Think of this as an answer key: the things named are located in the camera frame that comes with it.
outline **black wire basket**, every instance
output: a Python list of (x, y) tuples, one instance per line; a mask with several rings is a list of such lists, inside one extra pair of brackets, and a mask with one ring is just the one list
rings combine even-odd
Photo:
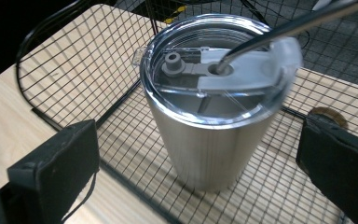
[(314, 107), (337, 111), (358, 136), (358, 13), (297, 36), (304, 68), (241, 178), (218, 193), (177, 180), (132, 65), (135, 51), (174, 21), (225, 13), (275, 27), (310, 13), (316, 2), (79, 0), (26, 37), (17, 80), (55, 130), (95, 119), (101, 167), (169, 222), (345, 223), (297, 167), (296, 151)]

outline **wire mesh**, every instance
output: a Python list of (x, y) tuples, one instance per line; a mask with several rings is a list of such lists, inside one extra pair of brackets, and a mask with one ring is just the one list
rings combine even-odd
[[(103, 164), (161, 214), (192, 223), (338, 223), (339, 209), (296, 166), (302, 120), (283, 111), (235, 185), (218, 193), (187, 189), (171, 166), (131, 65), (136, 49), (167, 23), (213, 12), (275, 27), (311, 12), (315, 3), (81, 0), (27, 37), (17, 62), (21, 93), (57, 129), (97, 119)], [(317, 106), (333, 108), (358, 136), (358, 13), (297, 38), (305, 68), (284, 106), (303, 115)]]

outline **clear plastic lid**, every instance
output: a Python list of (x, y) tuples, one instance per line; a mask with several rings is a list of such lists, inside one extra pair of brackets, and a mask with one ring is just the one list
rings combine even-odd
[(214, 69), (240, 43), (268, 32), (257, 21), (202, 15), (173, 23), (145, 49), (141, 80), (150, 100), (183, 123), (232, 128), (274, 114), (302, 63), (297, 41), (286, 37), (245, 53), (223, 74)]

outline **stainless steel tumbler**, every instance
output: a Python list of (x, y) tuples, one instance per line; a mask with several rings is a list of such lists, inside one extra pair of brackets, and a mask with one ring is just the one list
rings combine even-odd
[(145, 97), (174, 169), (191, 188), (235, 182), (292, 86), (302, 57), (291, 37), (214, 71), (228, 50), (268, 31), (239, 16), (202, 15), (173, 23), (145, 49)]

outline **metal utensil handle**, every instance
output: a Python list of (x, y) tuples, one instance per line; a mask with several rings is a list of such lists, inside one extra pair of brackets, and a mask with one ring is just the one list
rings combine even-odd
[(341, 0), (310, 14), (294, 19), (293, 21), (289, 21), (232, 49), (220, 60), (219, 64), (216, 66), (216, 72), (217, 74), (221, 74), (224, 71), (224, 68), (235, 58), (247, 51), (266, 45), (272, 39), (287, 35), (296, 35), (301, 31), (322, 23), (323, 21), (331, 21), (352, 14), (355, 11), (358, 11), (358, 1)]

